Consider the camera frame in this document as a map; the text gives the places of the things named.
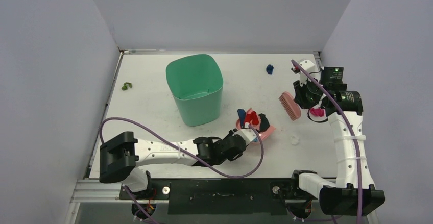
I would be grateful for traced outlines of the pink hand brush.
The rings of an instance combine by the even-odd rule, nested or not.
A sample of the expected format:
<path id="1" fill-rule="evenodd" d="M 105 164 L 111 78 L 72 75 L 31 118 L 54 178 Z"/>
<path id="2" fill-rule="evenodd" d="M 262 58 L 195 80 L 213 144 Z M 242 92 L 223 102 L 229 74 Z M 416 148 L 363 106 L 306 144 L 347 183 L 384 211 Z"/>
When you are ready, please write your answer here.
<path id="1" fill-rule="evenodd" d="M 289 92 L 283 92 L 279 97 L 279 101 L 292 121 L 301 117 L 301 108 Z"/>

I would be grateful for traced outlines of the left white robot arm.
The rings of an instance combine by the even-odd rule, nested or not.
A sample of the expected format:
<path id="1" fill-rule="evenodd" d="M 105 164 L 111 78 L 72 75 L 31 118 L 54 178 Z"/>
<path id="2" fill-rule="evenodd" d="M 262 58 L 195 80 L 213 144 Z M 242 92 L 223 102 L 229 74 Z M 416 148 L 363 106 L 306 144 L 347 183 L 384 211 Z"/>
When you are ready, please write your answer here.
<path id="1" fill-rule="evenodd" d="M 100 146 L 101 183 L 122 183 L 138 198 L 151 195 L 150 173 L 145 165 L 181 164 L 191 167 L 220 165 L 240 157 L 256 139 L 251 129 L 230 131 L 223 139 L 198 137 L 167 145 L 161 141 L 137 139 L 131 131 L 122 132 Z"/>

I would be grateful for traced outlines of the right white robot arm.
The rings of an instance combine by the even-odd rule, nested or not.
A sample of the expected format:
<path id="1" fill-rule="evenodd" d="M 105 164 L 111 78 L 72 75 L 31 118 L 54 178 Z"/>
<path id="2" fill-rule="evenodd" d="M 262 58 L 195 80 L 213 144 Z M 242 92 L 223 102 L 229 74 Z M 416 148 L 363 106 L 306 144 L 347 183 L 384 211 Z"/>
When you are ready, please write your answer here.
<path id="1" fill-rule="evenodd" d="M 311 76 L 313 67 L 305 72 L 292 68 L 299 74 L 299 80 L 293 83 L 294 101 L 302 109 L 319 106 L 325 110 L 334 137 L 337 176 L 331 182 L 316 172 L 296 170 L 296 179 L 290 181 L 288 190 L 296 198 L 309 193 L 319 200 L 327 215 L 367 216 L 385 202 L 385 195 L 376 189 L 367 164 L 361 95 L 347 89 L 343 70 L 324 67 L 317 80 Z"/>

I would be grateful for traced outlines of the pink plastic dustpan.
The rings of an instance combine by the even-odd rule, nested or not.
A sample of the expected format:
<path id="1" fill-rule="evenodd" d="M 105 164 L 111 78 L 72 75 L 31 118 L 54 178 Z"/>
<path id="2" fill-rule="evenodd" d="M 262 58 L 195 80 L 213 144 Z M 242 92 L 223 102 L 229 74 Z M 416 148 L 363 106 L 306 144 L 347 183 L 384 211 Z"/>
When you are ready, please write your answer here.
<path id="1" fill-rule="evenodd" d="M 254 110 L 252 108 L 250 108 L 250 109 L 245 110 L 245 111 L 246 112 L 250 112 L 250 111 L 254 111 Z M 259 125 L 253 126 L 253 125 L 248 124 L 248 123 L 245 124 L 244 128 L 241 128 L 239 126 L 239 119 L 236 121 L 236 127 L 235 128 L 237 130 L 240 130 L 240 129 L 252 129 L 254 131 L 254 133 L 257 135 L 258 139 L 261 140 L 262 142 L 264 140 L 266 140 L 275 131 L 275 128 L 272 125 L 270 125 L 270 127 L 265 132 L 258 132 Z"/>

